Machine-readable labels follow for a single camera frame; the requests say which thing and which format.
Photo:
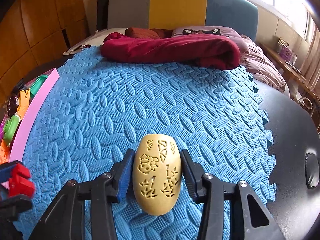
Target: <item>pillow with cartoon print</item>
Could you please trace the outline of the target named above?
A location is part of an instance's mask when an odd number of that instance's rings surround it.
[[[249,54],[248,45],[241,36],[232,28],[222,26],[188,26],[173,30],[172,37],[178,37],[189,34],[213,34],[226,36],[237,44],[241,55]]]

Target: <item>blue foam mat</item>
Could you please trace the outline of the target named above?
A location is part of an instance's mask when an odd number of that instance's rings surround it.
[[[109,171],[148,133],[173,136],[180,150],[188,149],[220,179],[247,180],[265,204],[275,199],[276,185],[268,183],[276,164],[268,155],[268,116],[259,109],[261,97],[244,67],[112,63],[91,47],[58,72],[23,156],[36,185],[33,209],[15,222],[25,240],[69,179],[82,182]],[[192,202],[183,181],[176,205],[163,216],[142,212],[131,189],[113,211],[120,240],[184,240],[196,239],[202,205]],[[226,202],[224,240],[228,217]],[[85,233],[91,239],[89,201]]]

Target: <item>pink box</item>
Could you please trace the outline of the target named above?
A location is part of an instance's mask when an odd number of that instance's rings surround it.
[[[288,47],[282,46],[280,57],[283,58],[285,61],[289,62],[293,54],[294,53],[291,49],[289,49]]]

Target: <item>black oval object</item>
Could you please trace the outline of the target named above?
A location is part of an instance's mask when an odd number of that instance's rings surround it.
[[[319,163],[317,156],[308,153],[306,155],[306,181],[308,188],[315,188],[319,183]]]

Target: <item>red plastic object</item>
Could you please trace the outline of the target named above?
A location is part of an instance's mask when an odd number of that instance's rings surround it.
[[[35,185],[28,179],[31,177],[28,168],[21,164],[17,164],[11,173],[9,179],[9,197],[23,194],[32,197],[35,192]]]

